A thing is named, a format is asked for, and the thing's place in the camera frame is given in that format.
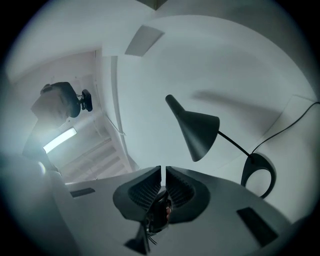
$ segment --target wire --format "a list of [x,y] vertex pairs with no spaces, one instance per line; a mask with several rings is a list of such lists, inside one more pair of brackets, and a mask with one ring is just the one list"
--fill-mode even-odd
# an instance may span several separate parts
[[157,245],[157,242],[154,241],[150,236],[148,236],[149,240],[154,244],[154,245]]
[[256,148],[252,151],[255,152],[257,148],[259,148],[263,143],[265,143],[266,141],[272,139],[274,136],[277,136],[278,134],[284,132],[285,130],[289,129],[291,126],[293,126],[294,124],[296,124],[301,118],[303,118],[305,116],[305,114],[309,111],[309,109],[311,109],[311,107],[315,104],[320,104],[320,102],[314,102],[310,107],[307,108],[307,110],[302,114],[302,116],[300,116],[295,122],[293,122],[292,124],[290,124],[287,128],[279,131],[278,133],[272,135],[271,137],[267,138],[266,140],[264,140],[263,142],[261,142],[258,146],[256,146]]

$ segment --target dark triangular object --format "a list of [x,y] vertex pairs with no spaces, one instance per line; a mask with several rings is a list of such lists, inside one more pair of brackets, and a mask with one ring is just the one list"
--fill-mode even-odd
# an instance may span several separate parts
[[220,126],[219,118],[185,111],[172,95],[165,97],[165,100],[178,120],[192,160],[199,161],[208,153],[216,140]]

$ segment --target pole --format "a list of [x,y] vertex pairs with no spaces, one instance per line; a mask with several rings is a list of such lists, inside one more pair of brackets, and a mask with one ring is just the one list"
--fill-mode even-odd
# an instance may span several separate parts
[[227,141],[231,142],[233,145],[235,145],[238,149],[240,149],[243,153],[245,153],[248,158],[252,158],[252,156],[245,151],[242,147],[240,147],[237,143],[235,143],[232,139],[230,139],[228,136],[224,135],[221,131],[218,131],[218,134],[220,134],[222,137],[224,137]]

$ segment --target light fixture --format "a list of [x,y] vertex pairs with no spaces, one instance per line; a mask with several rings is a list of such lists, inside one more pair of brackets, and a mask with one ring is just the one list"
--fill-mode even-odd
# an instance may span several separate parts
[[172,95],[167,95],[165,97],[165,101],[171,108],[180,125],[185,142],[194,162],[201,160],[208,153],[219,134],[247,155],[241,177],[242,186],[246,186],[247,180],[254,172],[261,169],[270,172],[271,182],[269,188],[261,198],[265,198],[269,195],[276,183],[276,172],[265,157],[257,153],[249,154],[232,139],[219,131],[219,117],[185,111],[185,109]]
[[77,131],[75,128],[70,128],[66,130],[64,133],[50,141],[47,145],[43,147],[45,152],[48,154],[51,150],[53,150],[56,146],[60,145],[61,143],[65,142],[67,139],[70,139],[72,136],[76,135]]

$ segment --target fluorescent light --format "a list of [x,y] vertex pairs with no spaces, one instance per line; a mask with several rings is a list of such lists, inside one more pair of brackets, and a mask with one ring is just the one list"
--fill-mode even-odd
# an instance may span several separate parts
[[70,128],[69,130],[65,131],[52,141],[50,141],[47,145],[43,147],[45,152],[48,154],[51,150],[53,150],[56,146],[60,145],[62,142],[65,142],[67,139],[70,139],[72,136],[76,135],[77,131],[75,128]]

